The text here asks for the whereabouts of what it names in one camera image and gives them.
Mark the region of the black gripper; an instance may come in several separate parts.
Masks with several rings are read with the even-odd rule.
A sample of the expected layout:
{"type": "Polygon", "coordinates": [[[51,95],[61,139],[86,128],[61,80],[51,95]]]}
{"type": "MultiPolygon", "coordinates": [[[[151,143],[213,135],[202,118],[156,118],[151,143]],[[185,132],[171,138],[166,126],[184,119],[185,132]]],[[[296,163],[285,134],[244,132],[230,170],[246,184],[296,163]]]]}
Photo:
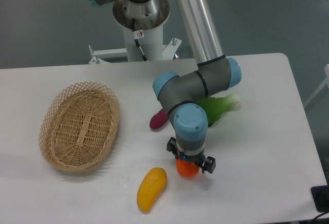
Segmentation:
{"type": "Polygon", "coordinates": [[[204,150],[205,142],[201,145],[201,147],[195,150],[187,150],[181,147],[174,137],[171,137],[167,142],[167,151],[171,152],[175,159],[195,163],[199,168],[201,168],[202,173],[213,173],[215,170],[215,158],[210,156],[206,157],[204,155],[204,150]]]}

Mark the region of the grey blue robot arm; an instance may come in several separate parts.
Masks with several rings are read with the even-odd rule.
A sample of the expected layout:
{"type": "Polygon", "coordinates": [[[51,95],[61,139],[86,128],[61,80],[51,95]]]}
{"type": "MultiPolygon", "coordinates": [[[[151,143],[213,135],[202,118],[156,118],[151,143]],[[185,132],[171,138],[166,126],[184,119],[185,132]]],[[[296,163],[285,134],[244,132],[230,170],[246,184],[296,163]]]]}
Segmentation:
{"type": "MultiPolygon", "coordinates": [[[[208,114],[199,101],[239,84],[241,69],[222,51],[206,0],[176,0],[180,9],[197,70],[179,76],[173,71],[160,74],[153,90],[176,136],[167,150],[176,159],[196,164],[203,172],[216,167],[206,157],[208,114]]],[[[124,33],[130,62],[161,61],[165,56],[163,26],[170,14],[168,0],[89,0],[94,6],[113,4],[113,15],[124,33]]]]}

